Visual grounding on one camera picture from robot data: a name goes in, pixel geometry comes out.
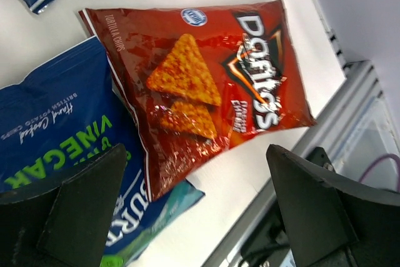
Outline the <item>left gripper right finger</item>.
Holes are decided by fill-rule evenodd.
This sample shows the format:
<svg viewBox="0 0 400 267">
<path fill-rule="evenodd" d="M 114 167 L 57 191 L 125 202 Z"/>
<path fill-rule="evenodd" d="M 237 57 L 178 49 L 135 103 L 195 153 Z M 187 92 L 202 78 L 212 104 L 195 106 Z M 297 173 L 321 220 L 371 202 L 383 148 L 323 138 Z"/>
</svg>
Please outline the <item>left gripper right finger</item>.
<svg viewBox="0 0 400 267">
<path fill-rule="evenodd" d="M 266 159 L 296 266 L 399 266 L 399 194 L 276 144 Z"/>
</svg>

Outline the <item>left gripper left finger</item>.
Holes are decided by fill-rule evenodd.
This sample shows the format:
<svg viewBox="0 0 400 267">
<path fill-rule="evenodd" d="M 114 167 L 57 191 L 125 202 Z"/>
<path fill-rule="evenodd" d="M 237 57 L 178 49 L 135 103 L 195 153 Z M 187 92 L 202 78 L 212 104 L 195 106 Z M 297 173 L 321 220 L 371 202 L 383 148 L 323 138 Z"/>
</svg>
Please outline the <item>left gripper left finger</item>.
<svg viewBox="0 0 400 267">
<path fill-rule="evenodd" d="M 1 266 L 99 266 L 125 167 L 117 144 L 1 193 Z"/>
</svg>

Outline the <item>red Doritos bag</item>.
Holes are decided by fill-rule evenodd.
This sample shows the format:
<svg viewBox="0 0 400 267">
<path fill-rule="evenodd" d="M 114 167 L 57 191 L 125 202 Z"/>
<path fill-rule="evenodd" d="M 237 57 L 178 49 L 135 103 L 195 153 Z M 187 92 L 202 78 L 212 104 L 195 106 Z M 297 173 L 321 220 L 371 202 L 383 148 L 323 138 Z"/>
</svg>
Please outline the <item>red Doritos bag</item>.
<svg viewBox="0 0 400 267">
<path fill-rule="evenodd" d="M 151 201 L 259 134 L 316 122 L 283 0 L 79 14 L 134 118 Z"/>
</svg>

